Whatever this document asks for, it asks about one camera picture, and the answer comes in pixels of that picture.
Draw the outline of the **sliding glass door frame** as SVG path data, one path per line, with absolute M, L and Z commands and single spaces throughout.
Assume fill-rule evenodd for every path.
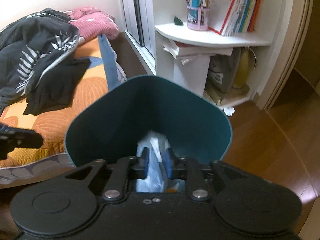
M 121 0 L 125 37 L 149 75 L 156 74 L 155 25 L 152 0 Z

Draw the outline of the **black garment on bed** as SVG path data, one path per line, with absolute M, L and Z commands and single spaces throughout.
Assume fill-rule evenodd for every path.
M 27 107 L 23 115 L 40 115 L 70 106 L 75 89 L 91 62 L 88 58 L 66 59 L 48 73 L 27 96 Z

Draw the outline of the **wooden door frame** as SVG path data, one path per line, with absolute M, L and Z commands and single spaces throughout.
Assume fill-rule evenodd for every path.
M 277 57 L 269 60 L 272 72 L 256 103 L 261 110 L 271 108 L 283 90 L 305 41 L 312 9 L 313 0 L 292 0 L 292 6 L 284 11 L 273 49 Z

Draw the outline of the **purple pen holder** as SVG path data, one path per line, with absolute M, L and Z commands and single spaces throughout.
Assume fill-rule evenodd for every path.
M 210 9 L 191 6 L 187 6 L 187 8 L 187 27 L 191 30 L 207 31 L 209 29 Z

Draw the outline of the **black white patterned blanket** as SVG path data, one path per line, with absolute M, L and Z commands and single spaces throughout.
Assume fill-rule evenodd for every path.
M 34 12 L 1 30 L 1 109 L 27 97 L 78 46 L 80 30 L 64 12 Z

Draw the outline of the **olive yellow bag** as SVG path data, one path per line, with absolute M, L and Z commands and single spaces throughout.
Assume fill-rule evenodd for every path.
M 233 81 L 233 88 L 241 89 L 245 86 L 249 74 L 256 68 L 257 56 L 251 47 L 243 47 L 241 49 L 240 60 L 236 75 Z

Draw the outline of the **small green object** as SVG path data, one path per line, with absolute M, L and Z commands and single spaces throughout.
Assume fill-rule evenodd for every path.
M 183 22 L 177 17 L 174 17 L 174 25 L 183 26 Z

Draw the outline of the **grey bag on shelf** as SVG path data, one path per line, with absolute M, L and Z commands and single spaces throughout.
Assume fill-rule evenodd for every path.
M 207 79 L 223 93 L 231 90 L 240 62 L 241 48 L 234 48 L 230 56 L 210 57 Z

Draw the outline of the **teal trash bin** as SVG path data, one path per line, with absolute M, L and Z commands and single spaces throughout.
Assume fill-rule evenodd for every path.
M 149 131 L 164 135 L 178 156 L 220 160 L 233 137 L 223 111 L 157 76 L 131 78 L 82 111 L 70 124 L 65 149 L 75 166 L 134 156 Z

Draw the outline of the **stack of papers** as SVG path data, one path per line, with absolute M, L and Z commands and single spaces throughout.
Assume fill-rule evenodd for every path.
M 185 44 L 181 42 L 177 42 L 171 39 L 165 40 L 163 42 L 163 49 L 169 52 L 174 59 L 186 59 L 194 58 L 199 55 L 225 55 L 231 56 L 233 52 L 233 48 L 211 48 L 211 47 L 201 47 L 201 46 L 193 46 L 190 44 Z

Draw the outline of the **pink quilted blanket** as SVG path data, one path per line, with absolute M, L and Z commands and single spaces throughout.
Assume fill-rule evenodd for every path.
M 102 34 L 114 40 L 120 33 L 115 18 L 96 7 L 79 7 L 65 11 L 65 14 L 71 18 L 69 22 L 80 30 L 82 43 Z

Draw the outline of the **white plastic wrapper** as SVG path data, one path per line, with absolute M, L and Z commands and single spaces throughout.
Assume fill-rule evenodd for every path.
M 170 147 L 165 135 L 149 131 L 138 143 L 137 156 L 141 157 L 144 148 L 149 150 L 148 172 L 145 179 L 136 182 L 137 192 L 165 192 L 168 188 L 168 174 L 165 169 L 165 154 Z

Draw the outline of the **white red-edged book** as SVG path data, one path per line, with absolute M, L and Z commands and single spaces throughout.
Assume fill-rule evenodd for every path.
M 225 36 L 237 0 L 209 0 L 209 29 Z

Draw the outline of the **row of colourful books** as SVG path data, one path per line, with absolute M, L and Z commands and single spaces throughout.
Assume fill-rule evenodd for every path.
M 224 35 L 232 36 L 234 33 L 252 33 L 258 18 L 262 0 L 235 0 Z

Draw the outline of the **white corner shelf unit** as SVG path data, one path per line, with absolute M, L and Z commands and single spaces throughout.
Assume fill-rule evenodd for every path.
M 185 20 L 185 0 L 152 0 L 155 23 L 156 75 L 173 81 L 192 92 L 207 96 L 205 83 L 209 69 L 209 54 L 175 56 L 164 49 L 171 40 L 198 46 L 213 47 L 216 51 L 231 51 L 250 47 L 257 56 L 257 66 L 247 79 L 247 90 L 238 98 L 227 96 L 223 106 L 236 106 L 252 100 L 260 109 L 272 106 L 288 75 L 289 64 L 296 40 L 292 26 L 295 0 L 263 0 L 255 32 L 222 37 L 212 31 L 194 31 L 186 26 L 174 25 L 174 17 Z

